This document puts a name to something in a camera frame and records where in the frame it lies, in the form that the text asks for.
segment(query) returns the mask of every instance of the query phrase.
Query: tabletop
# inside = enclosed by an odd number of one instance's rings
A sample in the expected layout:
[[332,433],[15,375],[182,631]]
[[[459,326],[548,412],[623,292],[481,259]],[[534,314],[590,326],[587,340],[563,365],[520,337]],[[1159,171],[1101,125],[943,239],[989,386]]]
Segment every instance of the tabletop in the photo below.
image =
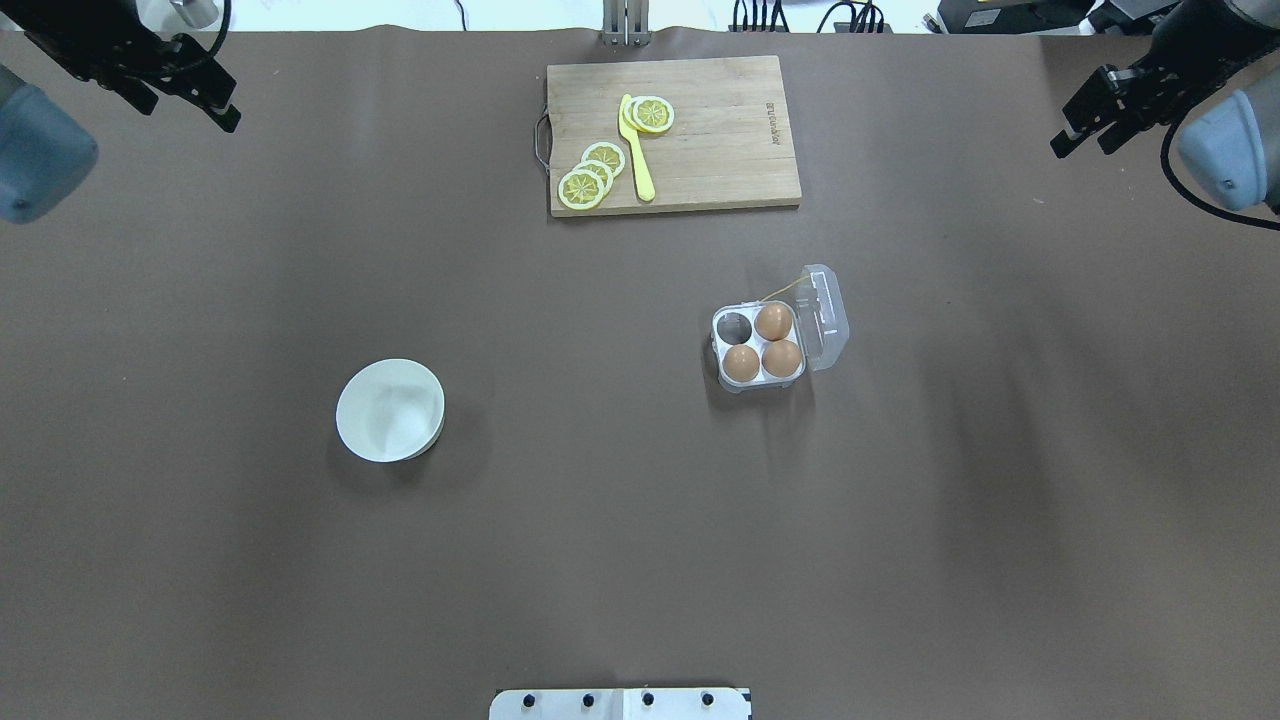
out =
[[[1157,133],[1048,149],[1123,38],[236,35],[234,135],[17,35],[100,142],[0,225],[0,716],[1280,714],[1280,245]],[[776,54],[799,209],[552,219],[556,63]],[[852,340],[730,396],[712,313],[823,263]],[[383,357],[424,456],[334,429]]]

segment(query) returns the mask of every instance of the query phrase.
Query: egg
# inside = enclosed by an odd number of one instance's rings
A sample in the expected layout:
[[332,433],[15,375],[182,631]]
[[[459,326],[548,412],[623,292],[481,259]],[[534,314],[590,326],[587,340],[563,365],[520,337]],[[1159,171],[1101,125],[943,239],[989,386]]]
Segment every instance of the egg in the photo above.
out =
[[791,309],[781,302],[769,302],[755,316],[755,332],[764,340],[782,340],[791,332]]
[[790,340],[771,342],[764,348],[764,369],[774,378],[790,378],[799,368],[800,346]]
[[749,345],[735,345],[724,354],[724,374],[748,383],[760,374],[760,356]]

